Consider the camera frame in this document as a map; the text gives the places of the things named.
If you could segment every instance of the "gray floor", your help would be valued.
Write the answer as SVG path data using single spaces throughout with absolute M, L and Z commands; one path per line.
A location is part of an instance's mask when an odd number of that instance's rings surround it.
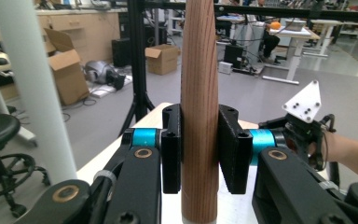
M 180 37 L 175 38 L 180 46 Z M 268 81 L 262 78 L 241 74 L 219 74 L 219 102 L 230 105 L 240 111 L 240 119 L 258 123 L 284 116 L 281 105 L 288 101 L 312 80 L 320 81 L 323 108 L 317 119 L 328 113 L 336 115 L 337 132 L 358 140 L 358 41 L 340 38 L 329 47 L 327 59 L 304 57 L 296 73 L 298 86 Z M 147 74 L 147 88 L 154 105 L 163 102 L 180 102 L 180 61 L 178 70 L 165 76 Z M 283 71 L 265 69 L 262 75 L 284 77 Z M 109 146 L 118 135 L 132 101 L 132 85 L 123 90 L 95 99 L 95 105 L 74 105 L 63 113 L 67 119 L 66 128 L 74 153 L 76 167 L 79 169 L 91 158 Z M 21 100 L 8 102 L 18 110 L 24 110 Z M 21 121 L 27 122 L 24 114 Z M 32 130 L 32 125 L 24 124 Z M 44 166 L 44 158 L 37 147 L 32 147 L 19 138 L 7 144 L 2 154 L 24 152 L 35 157 L 36 162 Z M 346 189 L 358 176 L 341 166 L 342 188 Z M 20 186 L 14 197 L 17 203 L 32 207 L 37 198 L 47 188 L 40 183 L 41 175 L 33 175 Z M 11 223 L 8 205 L 0 197 L 0 223 Z

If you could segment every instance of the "human arm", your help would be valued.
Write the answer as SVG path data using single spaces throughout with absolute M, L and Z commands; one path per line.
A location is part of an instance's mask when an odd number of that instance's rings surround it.
M 315 144 L 311 144 L 310 151 L 314 149 Z M 322 152 L 325 160 L 337 161 L 358 174 L 358 141 L 336 133 L 325 132 Z

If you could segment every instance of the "black stool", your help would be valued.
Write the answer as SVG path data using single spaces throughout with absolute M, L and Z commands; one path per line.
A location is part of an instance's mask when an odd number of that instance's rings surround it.
M 20 122 L 16 118 L 6 114 L 0 114 L 0 150 L 17 134 L 20 127 Z M 34 158 L 31 156 L 11 154 L 0 157 L 0 185 L 2 186 L 2 188 L 0 188 L 0 196 L 5 195 L 13 217 L 22 216 L 27 209 L 23 205 L 14 203 L 11 194 L 14 193 L 16 187 L 31 176 L 33 171 L 42 172 L 42 183 L 46 186 L 49 185 L 46 170 L 35 166 Z

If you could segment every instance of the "wood grain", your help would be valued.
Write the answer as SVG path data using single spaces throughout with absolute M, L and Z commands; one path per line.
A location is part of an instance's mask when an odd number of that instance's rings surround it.
M 211 223 L 217 217 L 218 89 L 214 35 L 213 1 L 186 1 L 181 109 L 182 215 L 187 223 Z

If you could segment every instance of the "white pole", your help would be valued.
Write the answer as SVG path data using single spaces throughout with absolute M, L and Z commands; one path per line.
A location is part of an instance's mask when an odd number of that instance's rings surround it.
M 0 34 L 50 182 L 76 178 L 75 160 L 33 1 L 0 0 Z

